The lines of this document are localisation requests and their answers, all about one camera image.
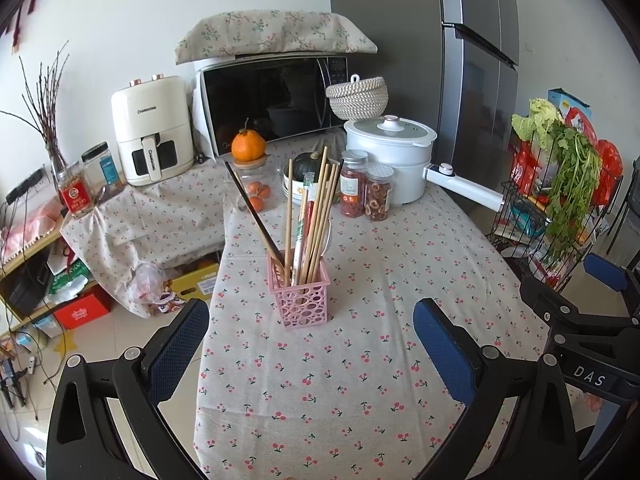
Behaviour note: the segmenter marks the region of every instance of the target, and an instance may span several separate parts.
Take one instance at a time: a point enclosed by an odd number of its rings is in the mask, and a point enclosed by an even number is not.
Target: leafy greens
[[[546,213],[552,222],[546,228],[551,240],[550,257],[558,261],[573,247],[583,229],[591,196],[600,181],[602,160],[588,139],[574,128],[555,121],[550,129],[555,139],[558,174],[552,181]]]
[[[560,113],[551,102],[536,98],[529,101],[529,117],[513,114],[511,126],[520,140],[533,140],[543,150],[548,150],[553,142],[549,134],[556,121],[561,121]]]

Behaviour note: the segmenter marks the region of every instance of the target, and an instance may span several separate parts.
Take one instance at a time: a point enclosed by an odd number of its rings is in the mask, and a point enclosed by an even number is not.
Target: wall
[[[628,178],[640,155],[640,64],[617,23],[601,0],[517,2],[516,113],[526,115],[529,99],[549,88],[565,88],[591,105],[598,138],[618,147]]]
[[[111,95],[134,78],[194,75],[175,66],[174,48],[206,16],[241,9],[330,10],[330,0],[38,0],[24,21],[20,51],[30,81],[69,40],[58,107],[58,135],[66,160],[102,140],[116,149]],[[0,109],[28,116],[11,39],[0,38]],[[0,196],[47,162],[40,134],[0,115]]]

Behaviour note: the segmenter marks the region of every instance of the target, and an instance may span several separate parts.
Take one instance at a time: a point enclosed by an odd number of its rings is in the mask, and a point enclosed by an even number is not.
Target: tablecloth
[[[345,133],[333,128],[270,142],[270,164],[328,146],[338,157]],[[283,199],[282,192],[273,190]],[[79,219],[65,219],[61,232],[94,278],[128,310],[142,317],[146,308],[127,298],[127,284],[143,262],[171,268],[221,249],[225,243],[224,197],[238,197],[222,160],[208,160],[150,186],[126,186]]]
[[[264,223],[283,238],[284,205]],[[325,254],[328,323],[286,330],[266,285],[249,216],[225,216],[228,243],[210,302],[194,447],[221,479],[409,479],[442,444],[463,405],[449,396],[412,326],[435,301],[479,345],[536,360],[547,327],[515,276],[439,187],[383,222],[332,213]],[[490,464],[505,403],[475,471]]]

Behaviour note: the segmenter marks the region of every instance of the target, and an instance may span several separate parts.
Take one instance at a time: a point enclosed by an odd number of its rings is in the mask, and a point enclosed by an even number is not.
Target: chopsticks
[[[284,286],[289,286],[291,280],[291,213],[293,209],[293,160],[289,159],[289,182],[287,184],[287,226],[285,229],[284,245]]]
[[[318,274],[318,266],[320,262],[320,256],[322,253],[322,244],[326,237],[328,229],[328,219],[332,206],[332,202],[335,196],[335,190],[338,186],[340,170],[342,165],[338,167],[337,164],[328,162],[328,149],[325,148],[322,153],[322,163],[320,166],[320,173],[318,177],[318,189],[316,190],[316,199],[314,200],[314,206],[311,208],[312,212],[309,216],[306,207],[307,202],[310,200],[308,197],[308,189],[303,191],[302,202],[300,204],[300,213],[298,215],[298,228],[296,232],[296,244],[293,256],[292,271],[290,285],[306,285],[312,283],[316,275]],[[287,219],[286,225],[288,227],[286,236],[286,248],[290,248],[290,235],[292,223],[292,211],[289,207],[289,203],[292,197],[292,175],[289,174],[289,186],[287,191],[289,193],[287,202]],[[288,275],[291,262],[285,262],[285,276]]]
[[[251,216],[254,217],[254,221],[258,226],[258,230],[260,231],[260,236],[262,237],[262,242],[264,243],[264,246],[266,247],[267,252],[271,256],[271,259],[274,261],[276,266],[278,267],[278,271],[280,272],[280,275],[284,276],[285,274],[284,257],[282,256],[282,254],[280,253],[280,250],[274,243],[273,238],[271,238],[271,235],[267,231],[267,228],[262,223],[262,220],[260,220],[260,217],[258,216],[258,213],[255,211],[254,206],[251,204],[251,201],[249,200],[249,197],[247,196],[246,191],[244,190],[244,187],[240,183],[240,180],[238,179],[236,172],[231,169],[231,165],[226,161],[225,161],[225,166],[227,171],[231,175],[231,178],[233,179],[234,183],[236,184],[236,187],[240,192],[240,196],[242,197],[242,199],[244,200],[244,203],[246,204],[247,208],[251,212]]]

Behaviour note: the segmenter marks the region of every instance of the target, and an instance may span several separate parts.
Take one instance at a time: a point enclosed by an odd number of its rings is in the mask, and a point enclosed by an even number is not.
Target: dried branch
[[[58,136],[56,131],[56,105],[58,103],[60,79],[62,78],[66,62],[69,59],[69,56],[67,55],[62,62],[62,65],[60,65],[60,54],[62,54],[67,43],[68,41],[66,41],[62,48],[58,50],[53,63],[47,66],[46,70],[43,70],[42,63],[40,64],[40,71],[38,72],[38,78],[33,86],[33,91],[27,80],[24,63],[22,62],[22,58],[20,58],[22,77],[24,79],[24,93],[22,94],[22,100],[27,107],[27,111],[29,112],[33,123],[16,114],[0,110],[0,113],[19,119],[36,130],[42,136],[42,140],[47,147],[50,158],[62,164],[66,164],[66,162],[60,153],[60,147],[58,145]]]

